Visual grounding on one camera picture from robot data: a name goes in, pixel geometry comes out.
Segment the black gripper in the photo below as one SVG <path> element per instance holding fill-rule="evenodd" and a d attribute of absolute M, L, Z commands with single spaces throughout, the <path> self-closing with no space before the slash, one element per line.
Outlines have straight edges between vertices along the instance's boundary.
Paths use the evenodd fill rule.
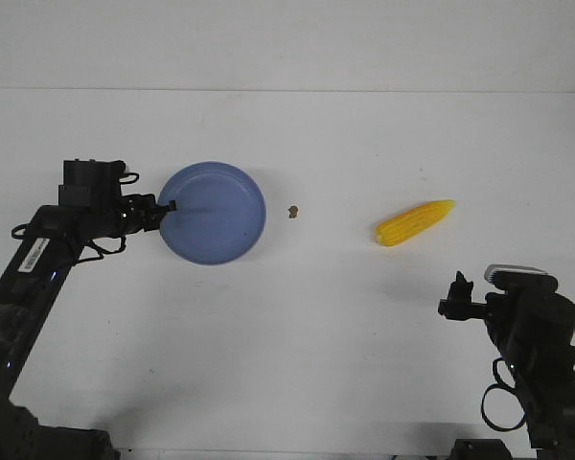
<path fill-rule="evenodd" d="M 439 302 L 438 313 L 450 321 L 467 321 L 470 319 L 486 320 L 491 316 L 487 304 L 472 302 L 473 282 L 464 274 L 456 271 L 455 280 L 450 284 L 448 299 Z"/>
<path fill-rule="evenodd" d="M 176 201 L 156 204 L 153 194 L 124 195 L 122 187 L 137 182 L 121 160 L 66 160 L 63 182 L 58 186 L 58 205 L 82 212 L 92 236 L 125 236 L 154 231 L 164 217 L 176 210 Z"/>

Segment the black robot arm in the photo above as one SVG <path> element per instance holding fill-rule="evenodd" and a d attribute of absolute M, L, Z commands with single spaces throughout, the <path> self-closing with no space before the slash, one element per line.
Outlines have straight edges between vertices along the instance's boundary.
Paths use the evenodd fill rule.
<path fill-rule="evenodd" d="M 157 230 L 175 210 L 174 201 L 161 205 L 152 194 L 123 195 L 138 178 L 121 160 L 66 160 L 58 203 L 39 207 L 11 231 L 20 245 L 0 277 L 0 459 L 121 456 L 107 432 L 42 425 L 10 396 L 69 272 L 84 263 L 83 250 L 94 250 L 99 261 L 110 252 L 98 239 L 124 242 Z"/>
<path fill-rule="evenodd" d="M 485 324 L 499 353 L 488 389 L 511 394 L 523 411 L 513 428 L 526 428 L 539 459 L 575 459 L 575 304 L 544 270 L 491 264 L 484 278 L 495 290 L 477 303 L 456 273 L 439 314 Z"/>

